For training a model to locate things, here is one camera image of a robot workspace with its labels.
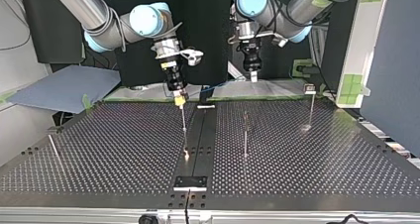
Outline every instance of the black panel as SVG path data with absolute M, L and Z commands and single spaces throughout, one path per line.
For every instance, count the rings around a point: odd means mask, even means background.
M 388 0 L 367 82 L 362 114 L 420 156 L 419 0 Z
M 196 67 L 186 67 L 185 76 L 194 84 L 218 84 L 227 76 L 229 7 L 231 0 L 105 0 L 122 15 L 139 4 L 166 2 L 175 24 L 183 22 L 178 38 L 186 47 L 205 53 Z M 123 54 L 117 50 L 123 85 L 134 86 L 164 80 L 152 40 L 144 40 L 127 47 Z
M 322 59 L 322 72 L 333 90 L 337 90 L 340 83 L 357 5 L 358 0 L 350 0 L 346 3 L 337 3 L 332 9 Z
M 79 63 L 82 38 L 79 22 L 58 0 L 24 0 L 38 62 Z

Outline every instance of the metal rod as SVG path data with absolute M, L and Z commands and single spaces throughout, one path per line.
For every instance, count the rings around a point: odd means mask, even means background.
M 107 9 L 102 0 L 59 0 L 89 30 L 102 26 L 107 19 Z
M 56 156 L 59 157 L 58 150 L 56 149 L 55 142 L 53 141 L 53 135 L 49 135 L 49 139 L 50 139 L 50 143 L 52 145 L 53 152 L 55 153 Z
M 248 112 L 244 113 L 244 122 L 245 122 L 245 133 L 244 133 L 244 157 L 248 156 L 248 131 L 250 130 L 250 119 L 248 117 Z
M 184 150 L 186 151 L 186 148 L 188 147 L 188 141 L 187 141 L 187 136 L 186 136 L 186 122 L 185 122 L 185 111 L 184 111 L 184 107 L 181 107 L 181 111 L 182 111 L 182 131 L 183 131 L 183 135 L 184 135 Z
M 311 114 L 309 115 L 309 126 L 312 127 L 312 114 L 314 113 L 314 103 L 315 103 L 315 95 L 312 95 L 312 102 L 311 102 Z

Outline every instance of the silver cylinder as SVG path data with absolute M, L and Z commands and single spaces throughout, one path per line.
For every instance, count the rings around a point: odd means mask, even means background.
M 107 9 L 101 0 L 59 0 L 89 30 L 102 26 Z
M 239 40 L 251 39 L 256 36 L 260 25 L 257 22 L 245 22 L 238 24 Z
M 313 5 L 314 0 L 291 0 L 288 5 L 290 17 L 297 23 L 306 24 L 313 20 L 325 8 Z
M 283 4 L 283 12 L 288 10 L 291 19 L 300 24 L 308 24 L 318 14 L 320 14 L 325 7 L 317 7 L 313 4 L 314 0 L 291 0 L 286 7 Z M 267 26 L 273 18 L 277 7 L 272 8 L 271 2 L 267 0 L 267 6 L 259 14 L 255 20 L 260 24 Z M 274 24 L 269 27 L 270 30 L 274 30 Z M 303 30 L 303 27 L 296 26 L 290 23 L 286 18 L 279 14 L 276 18 L 276 32 L 285 38 L 292 38 L 299 34 Z
M 155 42 L 157 58 L 176 56 L 180 51 L 180 44 L 177 38 L 170 38 Z

